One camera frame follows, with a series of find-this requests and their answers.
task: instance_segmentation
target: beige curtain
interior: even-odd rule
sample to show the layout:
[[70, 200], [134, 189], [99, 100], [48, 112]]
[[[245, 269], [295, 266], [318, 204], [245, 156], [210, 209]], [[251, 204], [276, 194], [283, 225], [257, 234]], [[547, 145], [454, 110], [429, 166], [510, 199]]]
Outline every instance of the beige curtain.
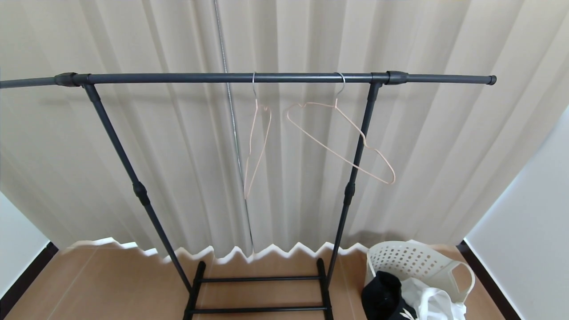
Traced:
[[[569, 102], [568, 10], [565, 1], [0, 2], [0, 76], [495, 74], [492, 87], [380, 89], [368, 141], [398, 181], [387, 186], [358, 176], [343, 242], [456, 244]], [[340, 85], [257, 86], [273, 121], [247, 202], [237, 158], [243, 169], [254, 113], [250, 84], [98, 88], [174, 247], [195, 253], [213, 245], [224, 255], [234, 245], [248, 254], [272, 243], [288, 250], [298, 241], [312, 249], [333, 241], [351, 168], [283, 112], [295, 102], [332, 103]], [[348, 84], [340, 95], [356, 123], [366, 94], [366, 85]], [[81, 89], [6, 89], [0, 99], [0, 188], [46, 236], [59, 246], [113, 236], [162, 251]], [[338, 114], [309, 109], [293, 117], [353, 157], [357, 132]], [[268, 120], [263, 115], [255, 129], [253, 162]], [[369, 152], [362, 167], [389, 175]]]

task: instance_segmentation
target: curtain fold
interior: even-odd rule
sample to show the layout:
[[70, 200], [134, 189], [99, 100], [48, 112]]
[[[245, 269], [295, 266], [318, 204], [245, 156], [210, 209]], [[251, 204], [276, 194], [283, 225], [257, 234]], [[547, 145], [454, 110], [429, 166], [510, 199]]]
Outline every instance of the curtain fold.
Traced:
[[[495, 74], [491, 87], [380, 89], [368, 143], [398, 180], [388, 186], [359, 173], [342, 243], [456, 244], [569, 102], [568, 10], [561, 1], [1, 2], [0, 77], [226, 68]], [[285, 110], [332, 104], [342, 85], [255, 86], [272, 122], [247, 201], [240, 169], [255, 112], [251, 84], [97, 86], [175, 248], [212, 245], [223, 256], [239, 246], [248, 255], [334, 240], [351, 167], [304, 136]], [[347, 84], [339, 95], [357, 124], [368, 86]], [[250, 173], [269, 124], [260, 114]], [[3, 89], [0, 117], [0, 188], [57, 246], [112, 236], [164, 253], [82, 89]], [[291, 117], [353, 158], [358, 132], [339, 114], [310, 107]], [[373, 152], [361, 166], [389, 177]]]

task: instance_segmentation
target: floor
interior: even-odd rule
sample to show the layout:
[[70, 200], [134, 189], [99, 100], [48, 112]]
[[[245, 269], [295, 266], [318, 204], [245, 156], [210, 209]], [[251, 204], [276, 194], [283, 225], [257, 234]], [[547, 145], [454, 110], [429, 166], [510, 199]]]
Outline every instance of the floor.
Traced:
[[[464, 261], [454, 247], [437, 246], [448, 257]], [[329, 249], [320, 251], [324, 261]], [[180, 256], [184, 270], [193, 278], [197, 260]], [[210, 253], [207, 277], [315, 275], [316, 258], [296, 251], [289, 258], [276, 252], [247, 263], [235, 255], [226, 264]], [[467, 285], [467, 273], [455, 275], [459, 286]], [[365, 254], [351, 251], [339, 257], [330, 295], [335, 319], [365, 319], [360, 292], [365, 278]], [[180, 320], [188, 294], [175, 268], [138, 248], [118, 244], [83, 245], [60, 251], [37, 277], [6, 317], [16, 319], [175, 319]], [[244, 282], [204, 284], [197, 302], [201, 308], [318, 305], [317, 281]], [[500, 311], [477, 281], [467, 301], [467, 320], [503, 319]], [[323, 319], [321, 311], [285, 313], [196, 315], [194, 319]]]

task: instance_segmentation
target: white plastic basket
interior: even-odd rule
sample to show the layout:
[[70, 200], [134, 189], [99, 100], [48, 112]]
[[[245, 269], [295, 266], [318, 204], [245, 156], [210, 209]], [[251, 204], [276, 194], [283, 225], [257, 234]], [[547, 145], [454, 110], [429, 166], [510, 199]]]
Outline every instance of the white plastic basket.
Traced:
[[[463, 292], [459, 292], [452, 275], [459, 265], [468, 269], [472, 279], [469, 288]], [[424, 245], [404, 241], [386, 241], [369, 248], [366, 285], [375, 278], [376, 271], [389, 272], [401, 281], [417, 278], [430, 287], [446, 291], [455, 303], [466, 300], [475, 281], [474, 273], [467, 264], [449, 259]]]

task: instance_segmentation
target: black garment rack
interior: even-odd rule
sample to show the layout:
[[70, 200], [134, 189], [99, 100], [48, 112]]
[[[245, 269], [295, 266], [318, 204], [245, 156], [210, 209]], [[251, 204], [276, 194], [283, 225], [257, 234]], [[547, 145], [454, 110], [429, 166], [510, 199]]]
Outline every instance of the black garment rack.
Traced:
[[[462, 76], [462, 75], [413, 75], [400, 71], [372, 72], [372, 73], [344, 73], [342, 78], [338, 73], [255, 73], [254, 79], [258, 83], [369, 83], [368, 101], [365, 106], [364, 119], [361, 131], [367, 134], [370, 120], [372, 118], [373, 106], [377, 93], [382, 85], [396, 85], [403, 83], [470, 83], [488, 84], [496, 83], [496, 76]], [[328, 288], [332, 279], [332, 272], [340, 247], [340, 240], [344, 232], [344, 224], [348, 216], [348, 208], [352, 202], [352, 197], [356, 191], [356, 176], [358, 169], [352, 168], [352, 173], [344, 191], [344, 205], [340, 215], [340, 222], [336, 232], [336, 240], [332, 257], [328, 267], [328, 273], [324, 269], [324, 261], [318, 259], [316, 262], [317, 276], [291, 276], [291, 277], [240, 277], [240, 278], [204, 278], [205, 262], [200, 261], [197, 267], [193, 285], [188, 281], [187, 276], [180, 265], [176, 254], [162, 228], [156, 213], [150, 204], [150, 199], [146, 194], [146, 188], [137, 178], [136, 173], [125, 150], [123, 149], [117, 133], [114, 131], [109, 117], [105, 112], [101, 97], [95, 89], [96, 84], [105, 83], [251, 83], [253, 73], [119, 73], [119, 74], [77, 74], [74, 72], [62, 73], [54, 77], [43, 77], [34, 79], [6, 80], [0, 81], [0, 89], [37, 87], [42, 85], [60, 85], [64, 87], [83, 87], [87, 96], [93, 103], [99, 118], [105, 128], [111, 143], [113, 144], [122, 164], [124, 165], [130, 180], [133, 183], [134, 193], [144, 206], [148, 217], [152, 221], [160, 240], [166, 247], [166, 251], [172, 258], [174, 267], [180, 274], [188, 290], [189, 298], [184, 311], [184, 320], [192, 319], [194, 314], [212, 313], [256, 313], [256, 312], [278, 312], [278, 311], [309, 311], [322, 310], [324, 319], [333, 320], [332, 305]], [[362, 137], [359, 138], [356, 155], [353, 163], [360, 164], [361, 155], [364, 149]], [[216, 309], [197, 309], [196, 301], [200, 292], [201, 284], [212, 282], [246, 282], [246, 281], [288, 281], [288, 280], [318, 280], [322, 294], [322, 305], [317, 306], [281, 306], [281, 307], [247, 307], [247, 308], [216, 308]]]

